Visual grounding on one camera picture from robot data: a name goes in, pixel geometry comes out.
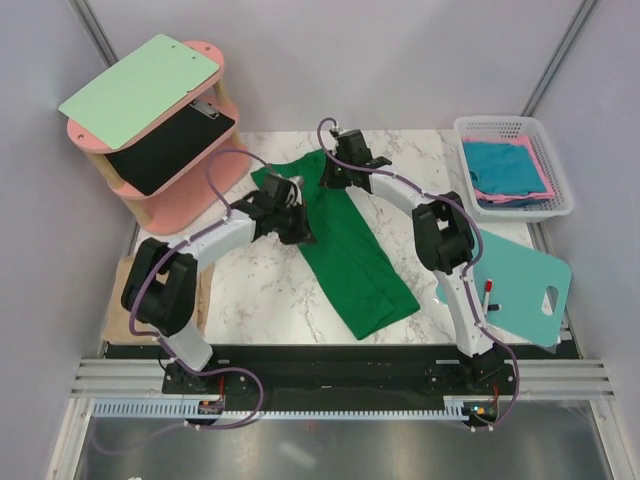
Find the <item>green t shirt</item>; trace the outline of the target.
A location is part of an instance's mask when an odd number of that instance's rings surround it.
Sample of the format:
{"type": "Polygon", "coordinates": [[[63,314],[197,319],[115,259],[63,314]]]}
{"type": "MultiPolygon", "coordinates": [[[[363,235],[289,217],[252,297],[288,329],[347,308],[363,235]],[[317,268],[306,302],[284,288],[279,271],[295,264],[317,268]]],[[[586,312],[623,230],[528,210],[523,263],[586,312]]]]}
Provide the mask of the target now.
{"type": "Polygon", "coordinates": [[[337,315],[362,340],[415,314],[420,304],[346,191],[320,185],[325,164],[325,154],[316,150],[291,163],[263,167],[251,176],[258,187],[270,172],[303,179],[303,198],[316,242],[302,244],[299,250],[337,315]]]}

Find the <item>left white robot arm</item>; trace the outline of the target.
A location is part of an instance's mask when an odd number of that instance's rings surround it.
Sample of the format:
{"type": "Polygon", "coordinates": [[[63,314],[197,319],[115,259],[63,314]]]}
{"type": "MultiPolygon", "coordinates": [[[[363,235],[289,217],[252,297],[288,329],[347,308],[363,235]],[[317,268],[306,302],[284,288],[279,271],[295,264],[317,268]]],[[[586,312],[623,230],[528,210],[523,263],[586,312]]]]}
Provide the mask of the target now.
{"type": "Polygon", "coordinates": [[[233,202],[222,219],[176,245],[148,238],[134,256],[121,295],[130,332],[161,343],[198,393],[211,392],[220,378],[209,363],[213,349],[192,320],[198,277],[221,257],[271,233],[285,245],[316,242],[298,186],[291,184],[286,193],[254,190],[233,202]]]}

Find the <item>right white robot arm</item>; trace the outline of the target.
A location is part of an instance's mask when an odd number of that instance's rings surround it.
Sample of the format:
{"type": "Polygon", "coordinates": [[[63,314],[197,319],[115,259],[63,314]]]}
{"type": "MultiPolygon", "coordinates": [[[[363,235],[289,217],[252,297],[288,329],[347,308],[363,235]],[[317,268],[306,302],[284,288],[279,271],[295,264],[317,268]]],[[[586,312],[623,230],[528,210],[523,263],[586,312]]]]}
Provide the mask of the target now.
{"type": "Polygon", "coordinates": [[[467,392],[483,392],[494,381],[485,360],[496,343],[487,331],[486,315],[474,280],[473,265],[483,253],[480,231],[453,191],[430,194],[397,173],[391,162],[378,157],[372,166],[360,166],[326,154],[322,185],[344,189],[355,186],[394,205],[412,220],[415,251],[445,293],[454,324],[456,346],[472,359],[458,368],[458,381],[467,392]]]}

